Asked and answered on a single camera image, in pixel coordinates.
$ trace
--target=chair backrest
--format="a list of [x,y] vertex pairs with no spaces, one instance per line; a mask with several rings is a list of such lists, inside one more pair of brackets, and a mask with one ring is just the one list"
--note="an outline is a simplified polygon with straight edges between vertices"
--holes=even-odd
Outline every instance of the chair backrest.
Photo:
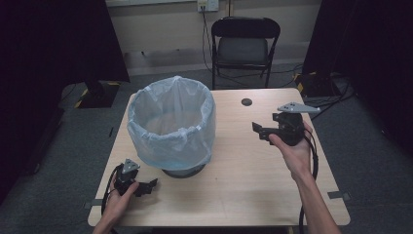
[[268,18],[228,17],[217,20],[211,28],[212,37],[275,38],[280,36],[280,26]]

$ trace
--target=trash can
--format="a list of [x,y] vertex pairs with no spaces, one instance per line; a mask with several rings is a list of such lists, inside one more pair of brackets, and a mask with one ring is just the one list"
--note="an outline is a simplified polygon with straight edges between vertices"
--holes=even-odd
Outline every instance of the trash can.
[[175,76],[139,90],[128,110],[137,156],[172,177],[197,174],[212,156],[215,101],[201,82]]

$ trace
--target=wooden table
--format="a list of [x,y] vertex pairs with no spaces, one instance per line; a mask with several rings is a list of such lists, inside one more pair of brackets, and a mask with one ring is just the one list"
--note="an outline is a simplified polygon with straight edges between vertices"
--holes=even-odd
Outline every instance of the wooden table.
[[[189,178],[172,178],[144,164],[136,154],[127,130],[125,114],[113,145],[96,199],[103,197],[113,169],[130,158],[140,164],[136,180],[158,178],[152,194],[131,198],[120,222],[124,226],[287,226],[297,225],[301,207],[297,186],[275,146],[260,140],[251,122],[278,126],[272,120],[277,107],[291,101],[303,103],[295,89],[212,91],[216,103],[216,137],[209,164]],[[252,99],[243,106],[243,98]],[[308,114],[304,120],[313,127]],[[350,222],[343,199],[329,199],[337,184],[319,144],[318,186],[339,225]],[[89,224],[100,220],[100,207],[93,207]]]

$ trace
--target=wrist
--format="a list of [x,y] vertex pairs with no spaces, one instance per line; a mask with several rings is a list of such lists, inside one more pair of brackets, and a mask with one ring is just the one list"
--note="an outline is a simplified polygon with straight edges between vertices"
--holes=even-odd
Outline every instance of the wrist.
[[103,214],[101,220],[111,227],[113,227],[118,222],[118,218],[112,215],[111,213]]
[[308,170],[303,171],[299,174],[296,174],[294,179],[295,179],[295,182],[297,183],[297,185],[309,184],[311,182],[314,182],[313,175]]

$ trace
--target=gray carpet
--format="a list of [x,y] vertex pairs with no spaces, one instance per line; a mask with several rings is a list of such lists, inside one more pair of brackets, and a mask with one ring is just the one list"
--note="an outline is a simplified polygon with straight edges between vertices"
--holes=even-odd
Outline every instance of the gray carpet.
[[[295,65],[275,65],[273,71],[291,70]],[[230,76],[245,74],[221,72]],[[65,110],[61,126],[40,171],[22,176],[0,207],[0,233],[92,233],[84,204],[95,196],[129,96],[174,75],[211,86],[207,70],[134,76],[130,83],[121,85],[111,108],[99,109],[73,108],[85,86],[66,87],[60,104]],[[288,84],[291,75],[272,74],[270,87],[294,87]],[[217,88],[257,88],[264,84],[256,77],[237,80],[243,84],[219,79]],[[335,81],[341,90],[348,82]],[[318,105],[328,98],[307,101]],[[413,157],[382,135],[377,118],[365,104],[350,97],[322,113],[314,125],[340,190],[352,196],[346,202],[352,221],[341,227],[343,233],[413,233]],[[135,227],[117,230],[121,234],[150,232]]]

